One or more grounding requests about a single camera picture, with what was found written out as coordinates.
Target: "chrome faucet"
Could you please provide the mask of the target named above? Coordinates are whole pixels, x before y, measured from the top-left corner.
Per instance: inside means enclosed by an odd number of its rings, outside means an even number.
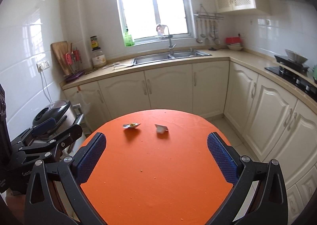
[[[171,38],[173,37],[173,35],[170,35],[170,30],[168,29],[168,26],[167,25],[162,25],[162,24],[157,24],[156,31],[157,31],[159,36],[163,36],[165,28],[167,28],[167,31],[168,31],[168,40],[169,40],[169,43],[170,43],[170,45],[169,45],[170,54],[174,54],[173,49],[175,48],[176,44],[174,44],[174,45],[172,44]]]

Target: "sink basin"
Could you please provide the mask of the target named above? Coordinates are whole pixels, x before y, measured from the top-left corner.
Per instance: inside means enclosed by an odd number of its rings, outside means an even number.
[[[167,60],[167,59],[172,59],[172,58],[173,57],[171,57],[169,55],[169,52],[168,53],[165,52],[165,53],[146,55],[146,56],[134,58],[134,65],[145,64],[145,63],[161,61],[161,60]]]
[[[202,56],[210,56],[210,54],[202,52],[202,51],[176,51],[173,55],[169,55],[172,58],[188,58],[188,57],[202,57]]]

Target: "rice cooker lid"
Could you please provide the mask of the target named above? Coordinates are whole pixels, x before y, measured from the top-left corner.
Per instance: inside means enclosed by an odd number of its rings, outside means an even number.
[[[66,100],[59,100],[47,105],[33,119],[33,127],[40,125],[50,118],[54,118],[56,120],[56,123],[58,123],[67,112],[67,110],[70,108],[70,106],[70,101]]]

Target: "metal bolt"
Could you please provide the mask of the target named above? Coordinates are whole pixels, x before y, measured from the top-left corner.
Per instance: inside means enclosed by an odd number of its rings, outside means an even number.
[[[279,163],[278,163],[278,160],[276,160],[276,159],[273,159],[272,160],[272,163],[273,163],[273,165],[278,165]]]
[[[248,163],[250,161],[250,157],[249,156],[242,156],[242,161],[244,161],[245,163]]]
[[[35,165],[36,165],[36,166],[40,166],[42,163],[43,163],[42,160],[37,160],[37,161],[35,162]]]
[[[72,161],[72,159],[73,158],[71,156],[67,156],[67,157],[64,158],[64,162],[69,163],[69,162]]]

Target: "green plastic bottle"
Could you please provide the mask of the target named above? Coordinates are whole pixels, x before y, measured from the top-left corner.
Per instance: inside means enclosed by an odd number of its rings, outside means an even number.
[[[133,46],[135,44],[132,35],[129,34],[128,27],[126,27],[126,31],[123,34],[123,40],[126,47]]]

